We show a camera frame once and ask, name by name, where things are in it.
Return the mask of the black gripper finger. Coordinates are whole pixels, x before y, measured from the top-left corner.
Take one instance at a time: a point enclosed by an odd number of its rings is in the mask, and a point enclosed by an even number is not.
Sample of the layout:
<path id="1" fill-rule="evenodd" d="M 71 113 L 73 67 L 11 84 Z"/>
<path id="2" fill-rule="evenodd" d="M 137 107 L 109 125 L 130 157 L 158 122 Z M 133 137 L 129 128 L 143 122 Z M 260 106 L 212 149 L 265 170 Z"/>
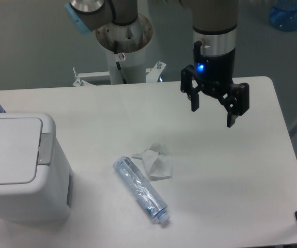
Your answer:
<path id="1" fill-rule="evenodd" d="M 218 100 L 227 111 L 227 127 L 231 128 L 237 117 L 242 116 L 249 109 L 249 84 L 230 84 Z"/>
<path id="2" fill-rule="evenodd" d="M 195 112 L 199 109 L 199 91 L 200 87 L 193 86 L 194 66 L 188 65 L 181 70 L 180 90 L 187 94 L 187 98 L 191 102 L 191 111 Z"/>

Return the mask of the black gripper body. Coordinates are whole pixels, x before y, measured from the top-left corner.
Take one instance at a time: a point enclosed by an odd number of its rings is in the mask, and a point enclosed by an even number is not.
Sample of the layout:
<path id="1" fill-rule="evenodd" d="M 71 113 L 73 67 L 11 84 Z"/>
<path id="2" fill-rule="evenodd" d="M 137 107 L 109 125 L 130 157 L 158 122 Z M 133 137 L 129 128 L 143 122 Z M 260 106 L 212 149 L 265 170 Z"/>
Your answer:
<path id="1" fill-rule="evenodd" d="M 229 92 L 236 50 L 222 55 L 208 56 L 201 53 L 203 43 L 193 45 L 194 79 L 200 90 L 213 98 L 220 98 Z"/>

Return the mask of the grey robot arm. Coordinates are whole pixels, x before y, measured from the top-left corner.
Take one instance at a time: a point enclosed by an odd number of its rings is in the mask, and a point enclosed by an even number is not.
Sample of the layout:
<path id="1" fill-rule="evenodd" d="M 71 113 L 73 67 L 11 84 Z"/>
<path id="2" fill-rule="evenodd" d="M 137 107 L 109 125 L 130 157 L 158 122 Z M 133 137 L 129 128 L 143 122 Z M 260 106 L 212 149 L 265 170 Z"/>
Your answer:
<path id="1" fill-rule="evenodd" d="M 181 71 L 180 90 L 191 110 L 199 95 L 213 97 L 227 111 L 227 127 L 249 109 L 249 85 L 233 82 L 238 1 L 180 1 L 193 17 L 193 63 Z M 65 5 L 81 33 L 96 34 L 107 53 L 112 84 L 145 83 L 143 51 L 152 39 L 148 18 L 137 1 L 69 1 Z"/>

